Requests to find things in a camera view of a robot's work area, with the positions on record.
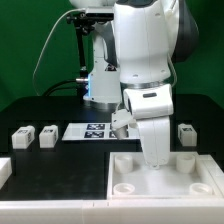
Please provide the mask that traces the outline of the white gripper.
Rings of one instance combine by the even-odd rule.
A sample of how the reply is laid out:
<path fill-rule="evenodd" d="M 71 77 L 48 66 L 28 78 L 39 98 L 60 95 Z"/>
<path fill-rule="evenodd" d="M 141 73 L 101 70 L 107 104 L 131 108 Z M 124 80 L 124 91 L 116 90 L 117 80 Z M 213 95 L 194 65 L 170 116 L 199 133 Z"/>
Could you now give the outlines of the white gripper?
<path fill-rule="evenodd" d="M 126 126 L 135 125 L 147 165 L 159 168 L 169 161 L 170 116 L 173 114 L 172 88 L 165 84 L 149 89 L 125 89 L 124 108 L 111 116 L 118 139 L 126 137 Z"/>

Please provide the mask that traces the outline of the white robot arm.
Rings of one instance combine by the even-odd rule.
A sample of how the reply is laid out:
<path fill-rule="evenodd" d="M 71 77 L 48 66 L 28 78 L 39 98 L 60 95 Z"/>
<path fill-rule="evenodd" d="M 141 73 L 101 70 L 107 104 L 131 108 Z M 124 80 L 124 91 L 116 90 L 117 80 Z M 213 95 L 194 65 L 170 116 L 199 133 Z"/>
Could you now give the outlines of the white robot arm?
<path fill-rule="evenodd" d="M 145 162 L 170 154 L 172 63 L 195 49 L 198 28 L 185 0 L 69 0 L 93 29 L 94 66 L 84 103 L 114 108 L 111 125 L 122 139 L 137 128 Z"/>

